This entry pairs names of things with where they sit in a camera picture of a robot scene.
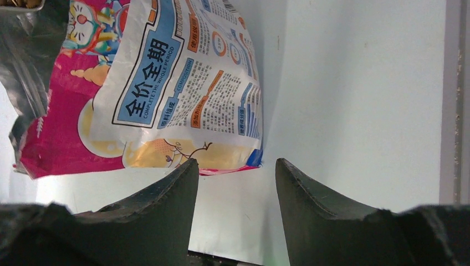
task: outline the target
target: food package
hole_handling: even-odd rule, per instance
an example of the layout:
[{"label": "food package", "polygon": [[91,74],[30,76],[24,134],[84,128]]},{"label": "food package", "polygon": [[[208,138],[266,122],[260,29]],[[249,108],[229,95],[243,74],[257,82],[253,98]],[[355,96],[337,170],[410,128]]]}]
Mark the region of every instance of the food package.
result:
[{"label": "food package", "polygon": [[47,114],[19,146],[30,176],[259,167],[259,75],[227,0],[71,0],[68,17]]}]

